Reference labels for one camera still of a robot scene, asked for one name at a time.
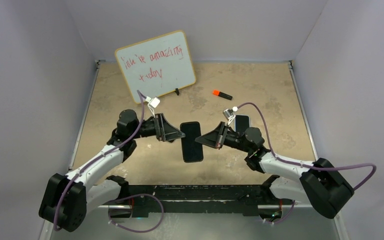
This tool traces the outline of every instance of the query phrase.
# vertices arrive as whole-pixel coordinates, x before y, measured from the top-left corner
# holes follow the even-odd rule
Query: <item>wooden whiteboard frame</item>
[[[128,87],[128,91],[130,92],[131,98],[133,99],[133,102],[135,102],[136,104],[140,104],[140,102],[136,102],[136,101],[135,101],[135,98],[133,97],[133,92],[132,92],[132,90],[130,89],[129,82],[128,82],[127,79],[126,79],[126,75],[125,75],[125,73],[123,72],[123,67],[121,66],[120,61],[119,61],[119,58],[117,57],[117,52],[118,52],[119,50],[122,50],[122,49],[126,49],[126,48],[129,48],[129,47],[138,45],[138,44],[142,44],[142,43],[145,43],[145,42],[149,42],[149,41],[151,41],[151,40],[159,39],[159,38],[165,37],[165,36],[167,36],[167,35],[175,34],[175,33],[178,33],[178,32],[181,32],[181,33],[183,34],[183,36],[184,36],[184,40],[185,40],[185,42],[186,42],[187,53],[188,53],[188,55],[189,55],[190,65],[192,66],[192,70],[193,70],[193,77],[195,78],[195,81],[194,81],[193,83],[177,88],[177,89],[183,89],[183,88],[189,87],[189,86],[191,86],[191,85],[193,85],[193,84],[195,84],[195,83],[197,82],[197,75],[195,74],[194,63],[192,62],[191,52],[189,51],[188,40],[186,39],[186,33],[185,33],[183,30],[172,31],[172,32],[169,32],[169,33],[166,33],[166,34],[163,34],[163,35],[160,35],[160,36],[156,36],[156,37],[153,37],[153,38],[144,40],[144,41],[140,41],[140,42],[136,42],[136,43],[133,43],[133,44],[124,46],[124,47],[120,47],[120,48],[118,48],[118,49],[115,50],[115,52],[114,52],[115,60],[117,61],[117,63],[118,63],[118,67],[119,67],[120,70],[121,70],[121,74],[123,75],[124,81],[125,81],[125,83],[126,83],[126,85],[127,85],[127,87]],[[163,95],[172,93],[172,92],[174,92],[174,91],[176,91],[176,90],[173,89],[172,91],[169,91],[169,92],[160,94],[159,96],[156,96],[156,97],[160,97],[160,96],[163,96]]]

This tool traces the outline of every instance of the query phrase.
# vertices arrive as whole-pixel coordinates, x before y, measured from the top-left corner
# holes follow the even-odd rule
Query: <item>tan table surface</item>
[[[196,83],[160,97],[156,113],[180,128],[198,121],[201,133],[226,121],[222,111],[244,102],[257,104],[266,118],[274,150],[281,155],[313,161],[314,153],[300,104],[286,63],[195,63]],[[233,96],[229,101],[212,95],[214,89]],[[138,118],[141,105],[133,102],[116,63],[100,66],[81,133],[74,168],[96,155],[111,136],[122,110],[133,109]],[[250,116],[251,126],[260,128],[267,147],[263,122],[250,105],[237,114]],[[146,107],[145,119],[151,115]],[[202,162],[185,163],[180,139],[160,142],[154,136],[136,139],[137,148],[126,162],[108,175],[125,177],[136,185],[239,185],[261,184],[270,175],[252,171],[245,152],[224,146],[203,147]]]

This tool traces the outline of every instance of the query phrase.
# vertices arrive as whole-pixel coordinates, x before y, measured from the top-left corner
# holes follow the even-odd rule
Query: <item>black metal base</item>
[[[259,205],[278,206],[280,201],[262,185],[129,185],[129,193],[154,195],[162,202],[166,213],[261,216]],[[283,204],[292,204],[292,201],[285,199]],[[160,212],[159,204],[152,198],[134,199],[133,218],[146,218],[149,213]]]

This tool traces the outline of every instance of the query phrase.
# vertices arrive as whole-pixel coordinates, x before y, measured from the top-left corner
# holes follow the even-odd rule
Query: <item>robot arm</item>
[[[243,134],[238,134],[228,124],[220,122],[216,129],[197,137],[195,141],[214,149],[226,145],[248,153],[244,160],[250,169],[273,174],[263,183],[273,197],[311,204],[326,218],[333,219],[354,194],[353,188],[338,171],[317,171],[305,167],[333,168],[324,158],[311,162],[276,155],[298,166],[278,160],[263,146],[265,140],[256,127],[249,127]]]
[[[49,179],[40,205],[39,216],[54,222],[58,201],[64,189],[74,179],[59,208],[57,222],[68,232],[76,230],[91,210],[109,201],[130,195],[128,182],[120,176],[109,176],[103,183],[95,184],[111,169],[130,157],[137,146],[133,139],[155,136],[158,141],[171,142],[185,137],[183,132],[167,122],[162,113],[153,113],[152,117],[141,124],[132,140],[119,149],[114,149],[134,134],[138,125],[139,120],[134,110],[122,111],[117,121],[117,128],[112,131],[107,145],[95,157],[66,175],[56,173]]]

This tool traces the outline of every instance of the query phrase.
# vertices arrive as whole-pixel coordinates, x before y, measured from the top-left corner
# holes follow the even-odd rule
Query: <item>orange marker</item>
[[[222,98],[227,99],[227,100],[232,100],[233,99],[233,97],[231,95],[228,95],[228,94],[226,94],[224,92],[221,92],[219,90],[212,91],[212,94],[214,94],[216,96],[219,96],[219,97],[222,97]]]

